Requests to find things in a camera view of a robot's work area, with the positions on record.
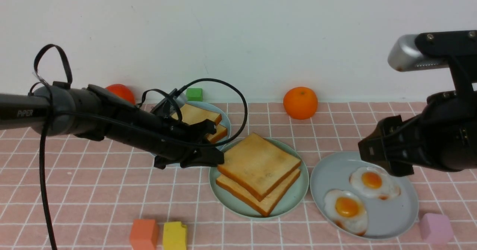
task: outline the light green plate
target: light green plate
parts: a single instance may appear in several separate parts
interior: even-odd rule
[[[298,155],[298,153],[294,151],[292,148],[290,148],[288,145],[274,139],[267,138],[267,140],[273,145],[280,148],[281,150],[301,160],[301,157]],[[226,145],[222,149],[222,151],[224,152],[227,151],[228,149],[232,148],[237,143],[238,141],[234,141]],[[215,180],[217,179],[217,177],[220,176],[220,172],[217,170],[217,168],[215,167],[210,168],[209,181],[210,181],[210,187],[212,188],[212,192],[214,193],[215,197],[227,209],[245,218],[251,218],[255,220],[264,221],[264,220],[270,220],[272,218],[278,218],[279,216],[283,216],[284,214],[292,211],[303,200],[306,192],[308,191],[308,185],[310,183],[308,169],[306,168],[305,163],[303,163],[303,160],[301,161],[300,171],[301,171],[300,177],[298,177],[295,183],[288,189],[288,191],[285,193],[283,198],[278,202],[277,206],[273,209],[270,216],[266,218],[261,216],[260,213],[252,209],[252,207],[248,206],[246,203],[235,198],[232,194],[230,194],[230,192],[217,186],[217,184],[215,183]]]

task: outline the green block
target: green block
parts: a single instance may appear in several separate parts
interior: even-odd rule
[[[187,101],[202,102],[202,89],[201,88],[189,88],[186,90]]]

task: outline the robotic arm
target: robotic arm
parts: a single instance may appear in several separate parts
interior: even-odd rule
[[[53,85],[49,85],[39,77],[37,70],[41,57],[53,47],[60,53],[68,82],[53,82]],[[155,154],[154,167],[160,169],[173,163],[180,163],[182,168],[216,167],[224,163],[224,155],[216,147],[234,140],[247,121],[247,102],[243,94],[221,80],[199,79],[179,90],[174,89],[170,94],[152,89],[164,95],[165,99],[153,111],[147,112],[141,110],[140,106],[148,91],[143,94],[142,103],[133,106],[96,85],[71,89],[73,77],[68,59],[63,49],[56,45],[49,44],[40,50],[34,61],[34,69],[43,87],[34,92],[30,90],[28,95],[0,94],[0,130],[31,127],[42,134],[40,149],[41,145],[44,146],[46,136],[72,134],[94,141],[107,137]],[[216,132],[215,123],[210,120],[193,125],[183,123],[176,101],[186,88],[204,81],[228,86],[241,97],[245,107],[243,123],[237,133],[215,144],[205,138],[207,134]],[[178,120],[170,116],[171,107],[177,111]]]
[[[412,175],[413,165],[444,172],[477,168],[477,31],[405,35],[388,58],[397,71],[449,67],[455,91],[427,98],[422,114],[407,121],[382,119],[358,143],[361,159],[391,175]]]

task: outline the orange block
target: orange block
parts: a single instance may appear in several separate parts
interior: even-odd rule
[[[129,242],[134,250],[155,250],[159,238],[159,227],[154,219],[135,219]]]

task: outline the tiled surface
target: tiled surface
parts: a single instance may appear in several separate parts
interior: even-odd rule
[[[236,131],[242,105],[216,105],[228,111],[232,132]],[[423,103],[320,104],[311,119],[297,121],[284,113],[281,104],[249,104],[249,124],[241,137],[256,132],[281,140],[295,148],[311,169],[335,151],[356,150],[356,143],[380,118],[393,114],[410,118],[423,107]],[[0,250],[49,249],[38,183],[39,136],[26,129],[0,135]],[[281,219],[249,221],[216,201],[207,168],[152,169],[150,154],[111,140],[62,136],[49,138],[46,149],[48,196],[62,250],[130,249],[128,234],[135,218],[183,221],[189,228],[189,249],[196,250],[477,249],[476,171],[446,174],[417,168],[410,177],[419,194],[419,215],[445,213],[452,221],[455,239],[436,247],[422,243],[417,226],[384,242],[347,236],[324,220],[309,194]]]

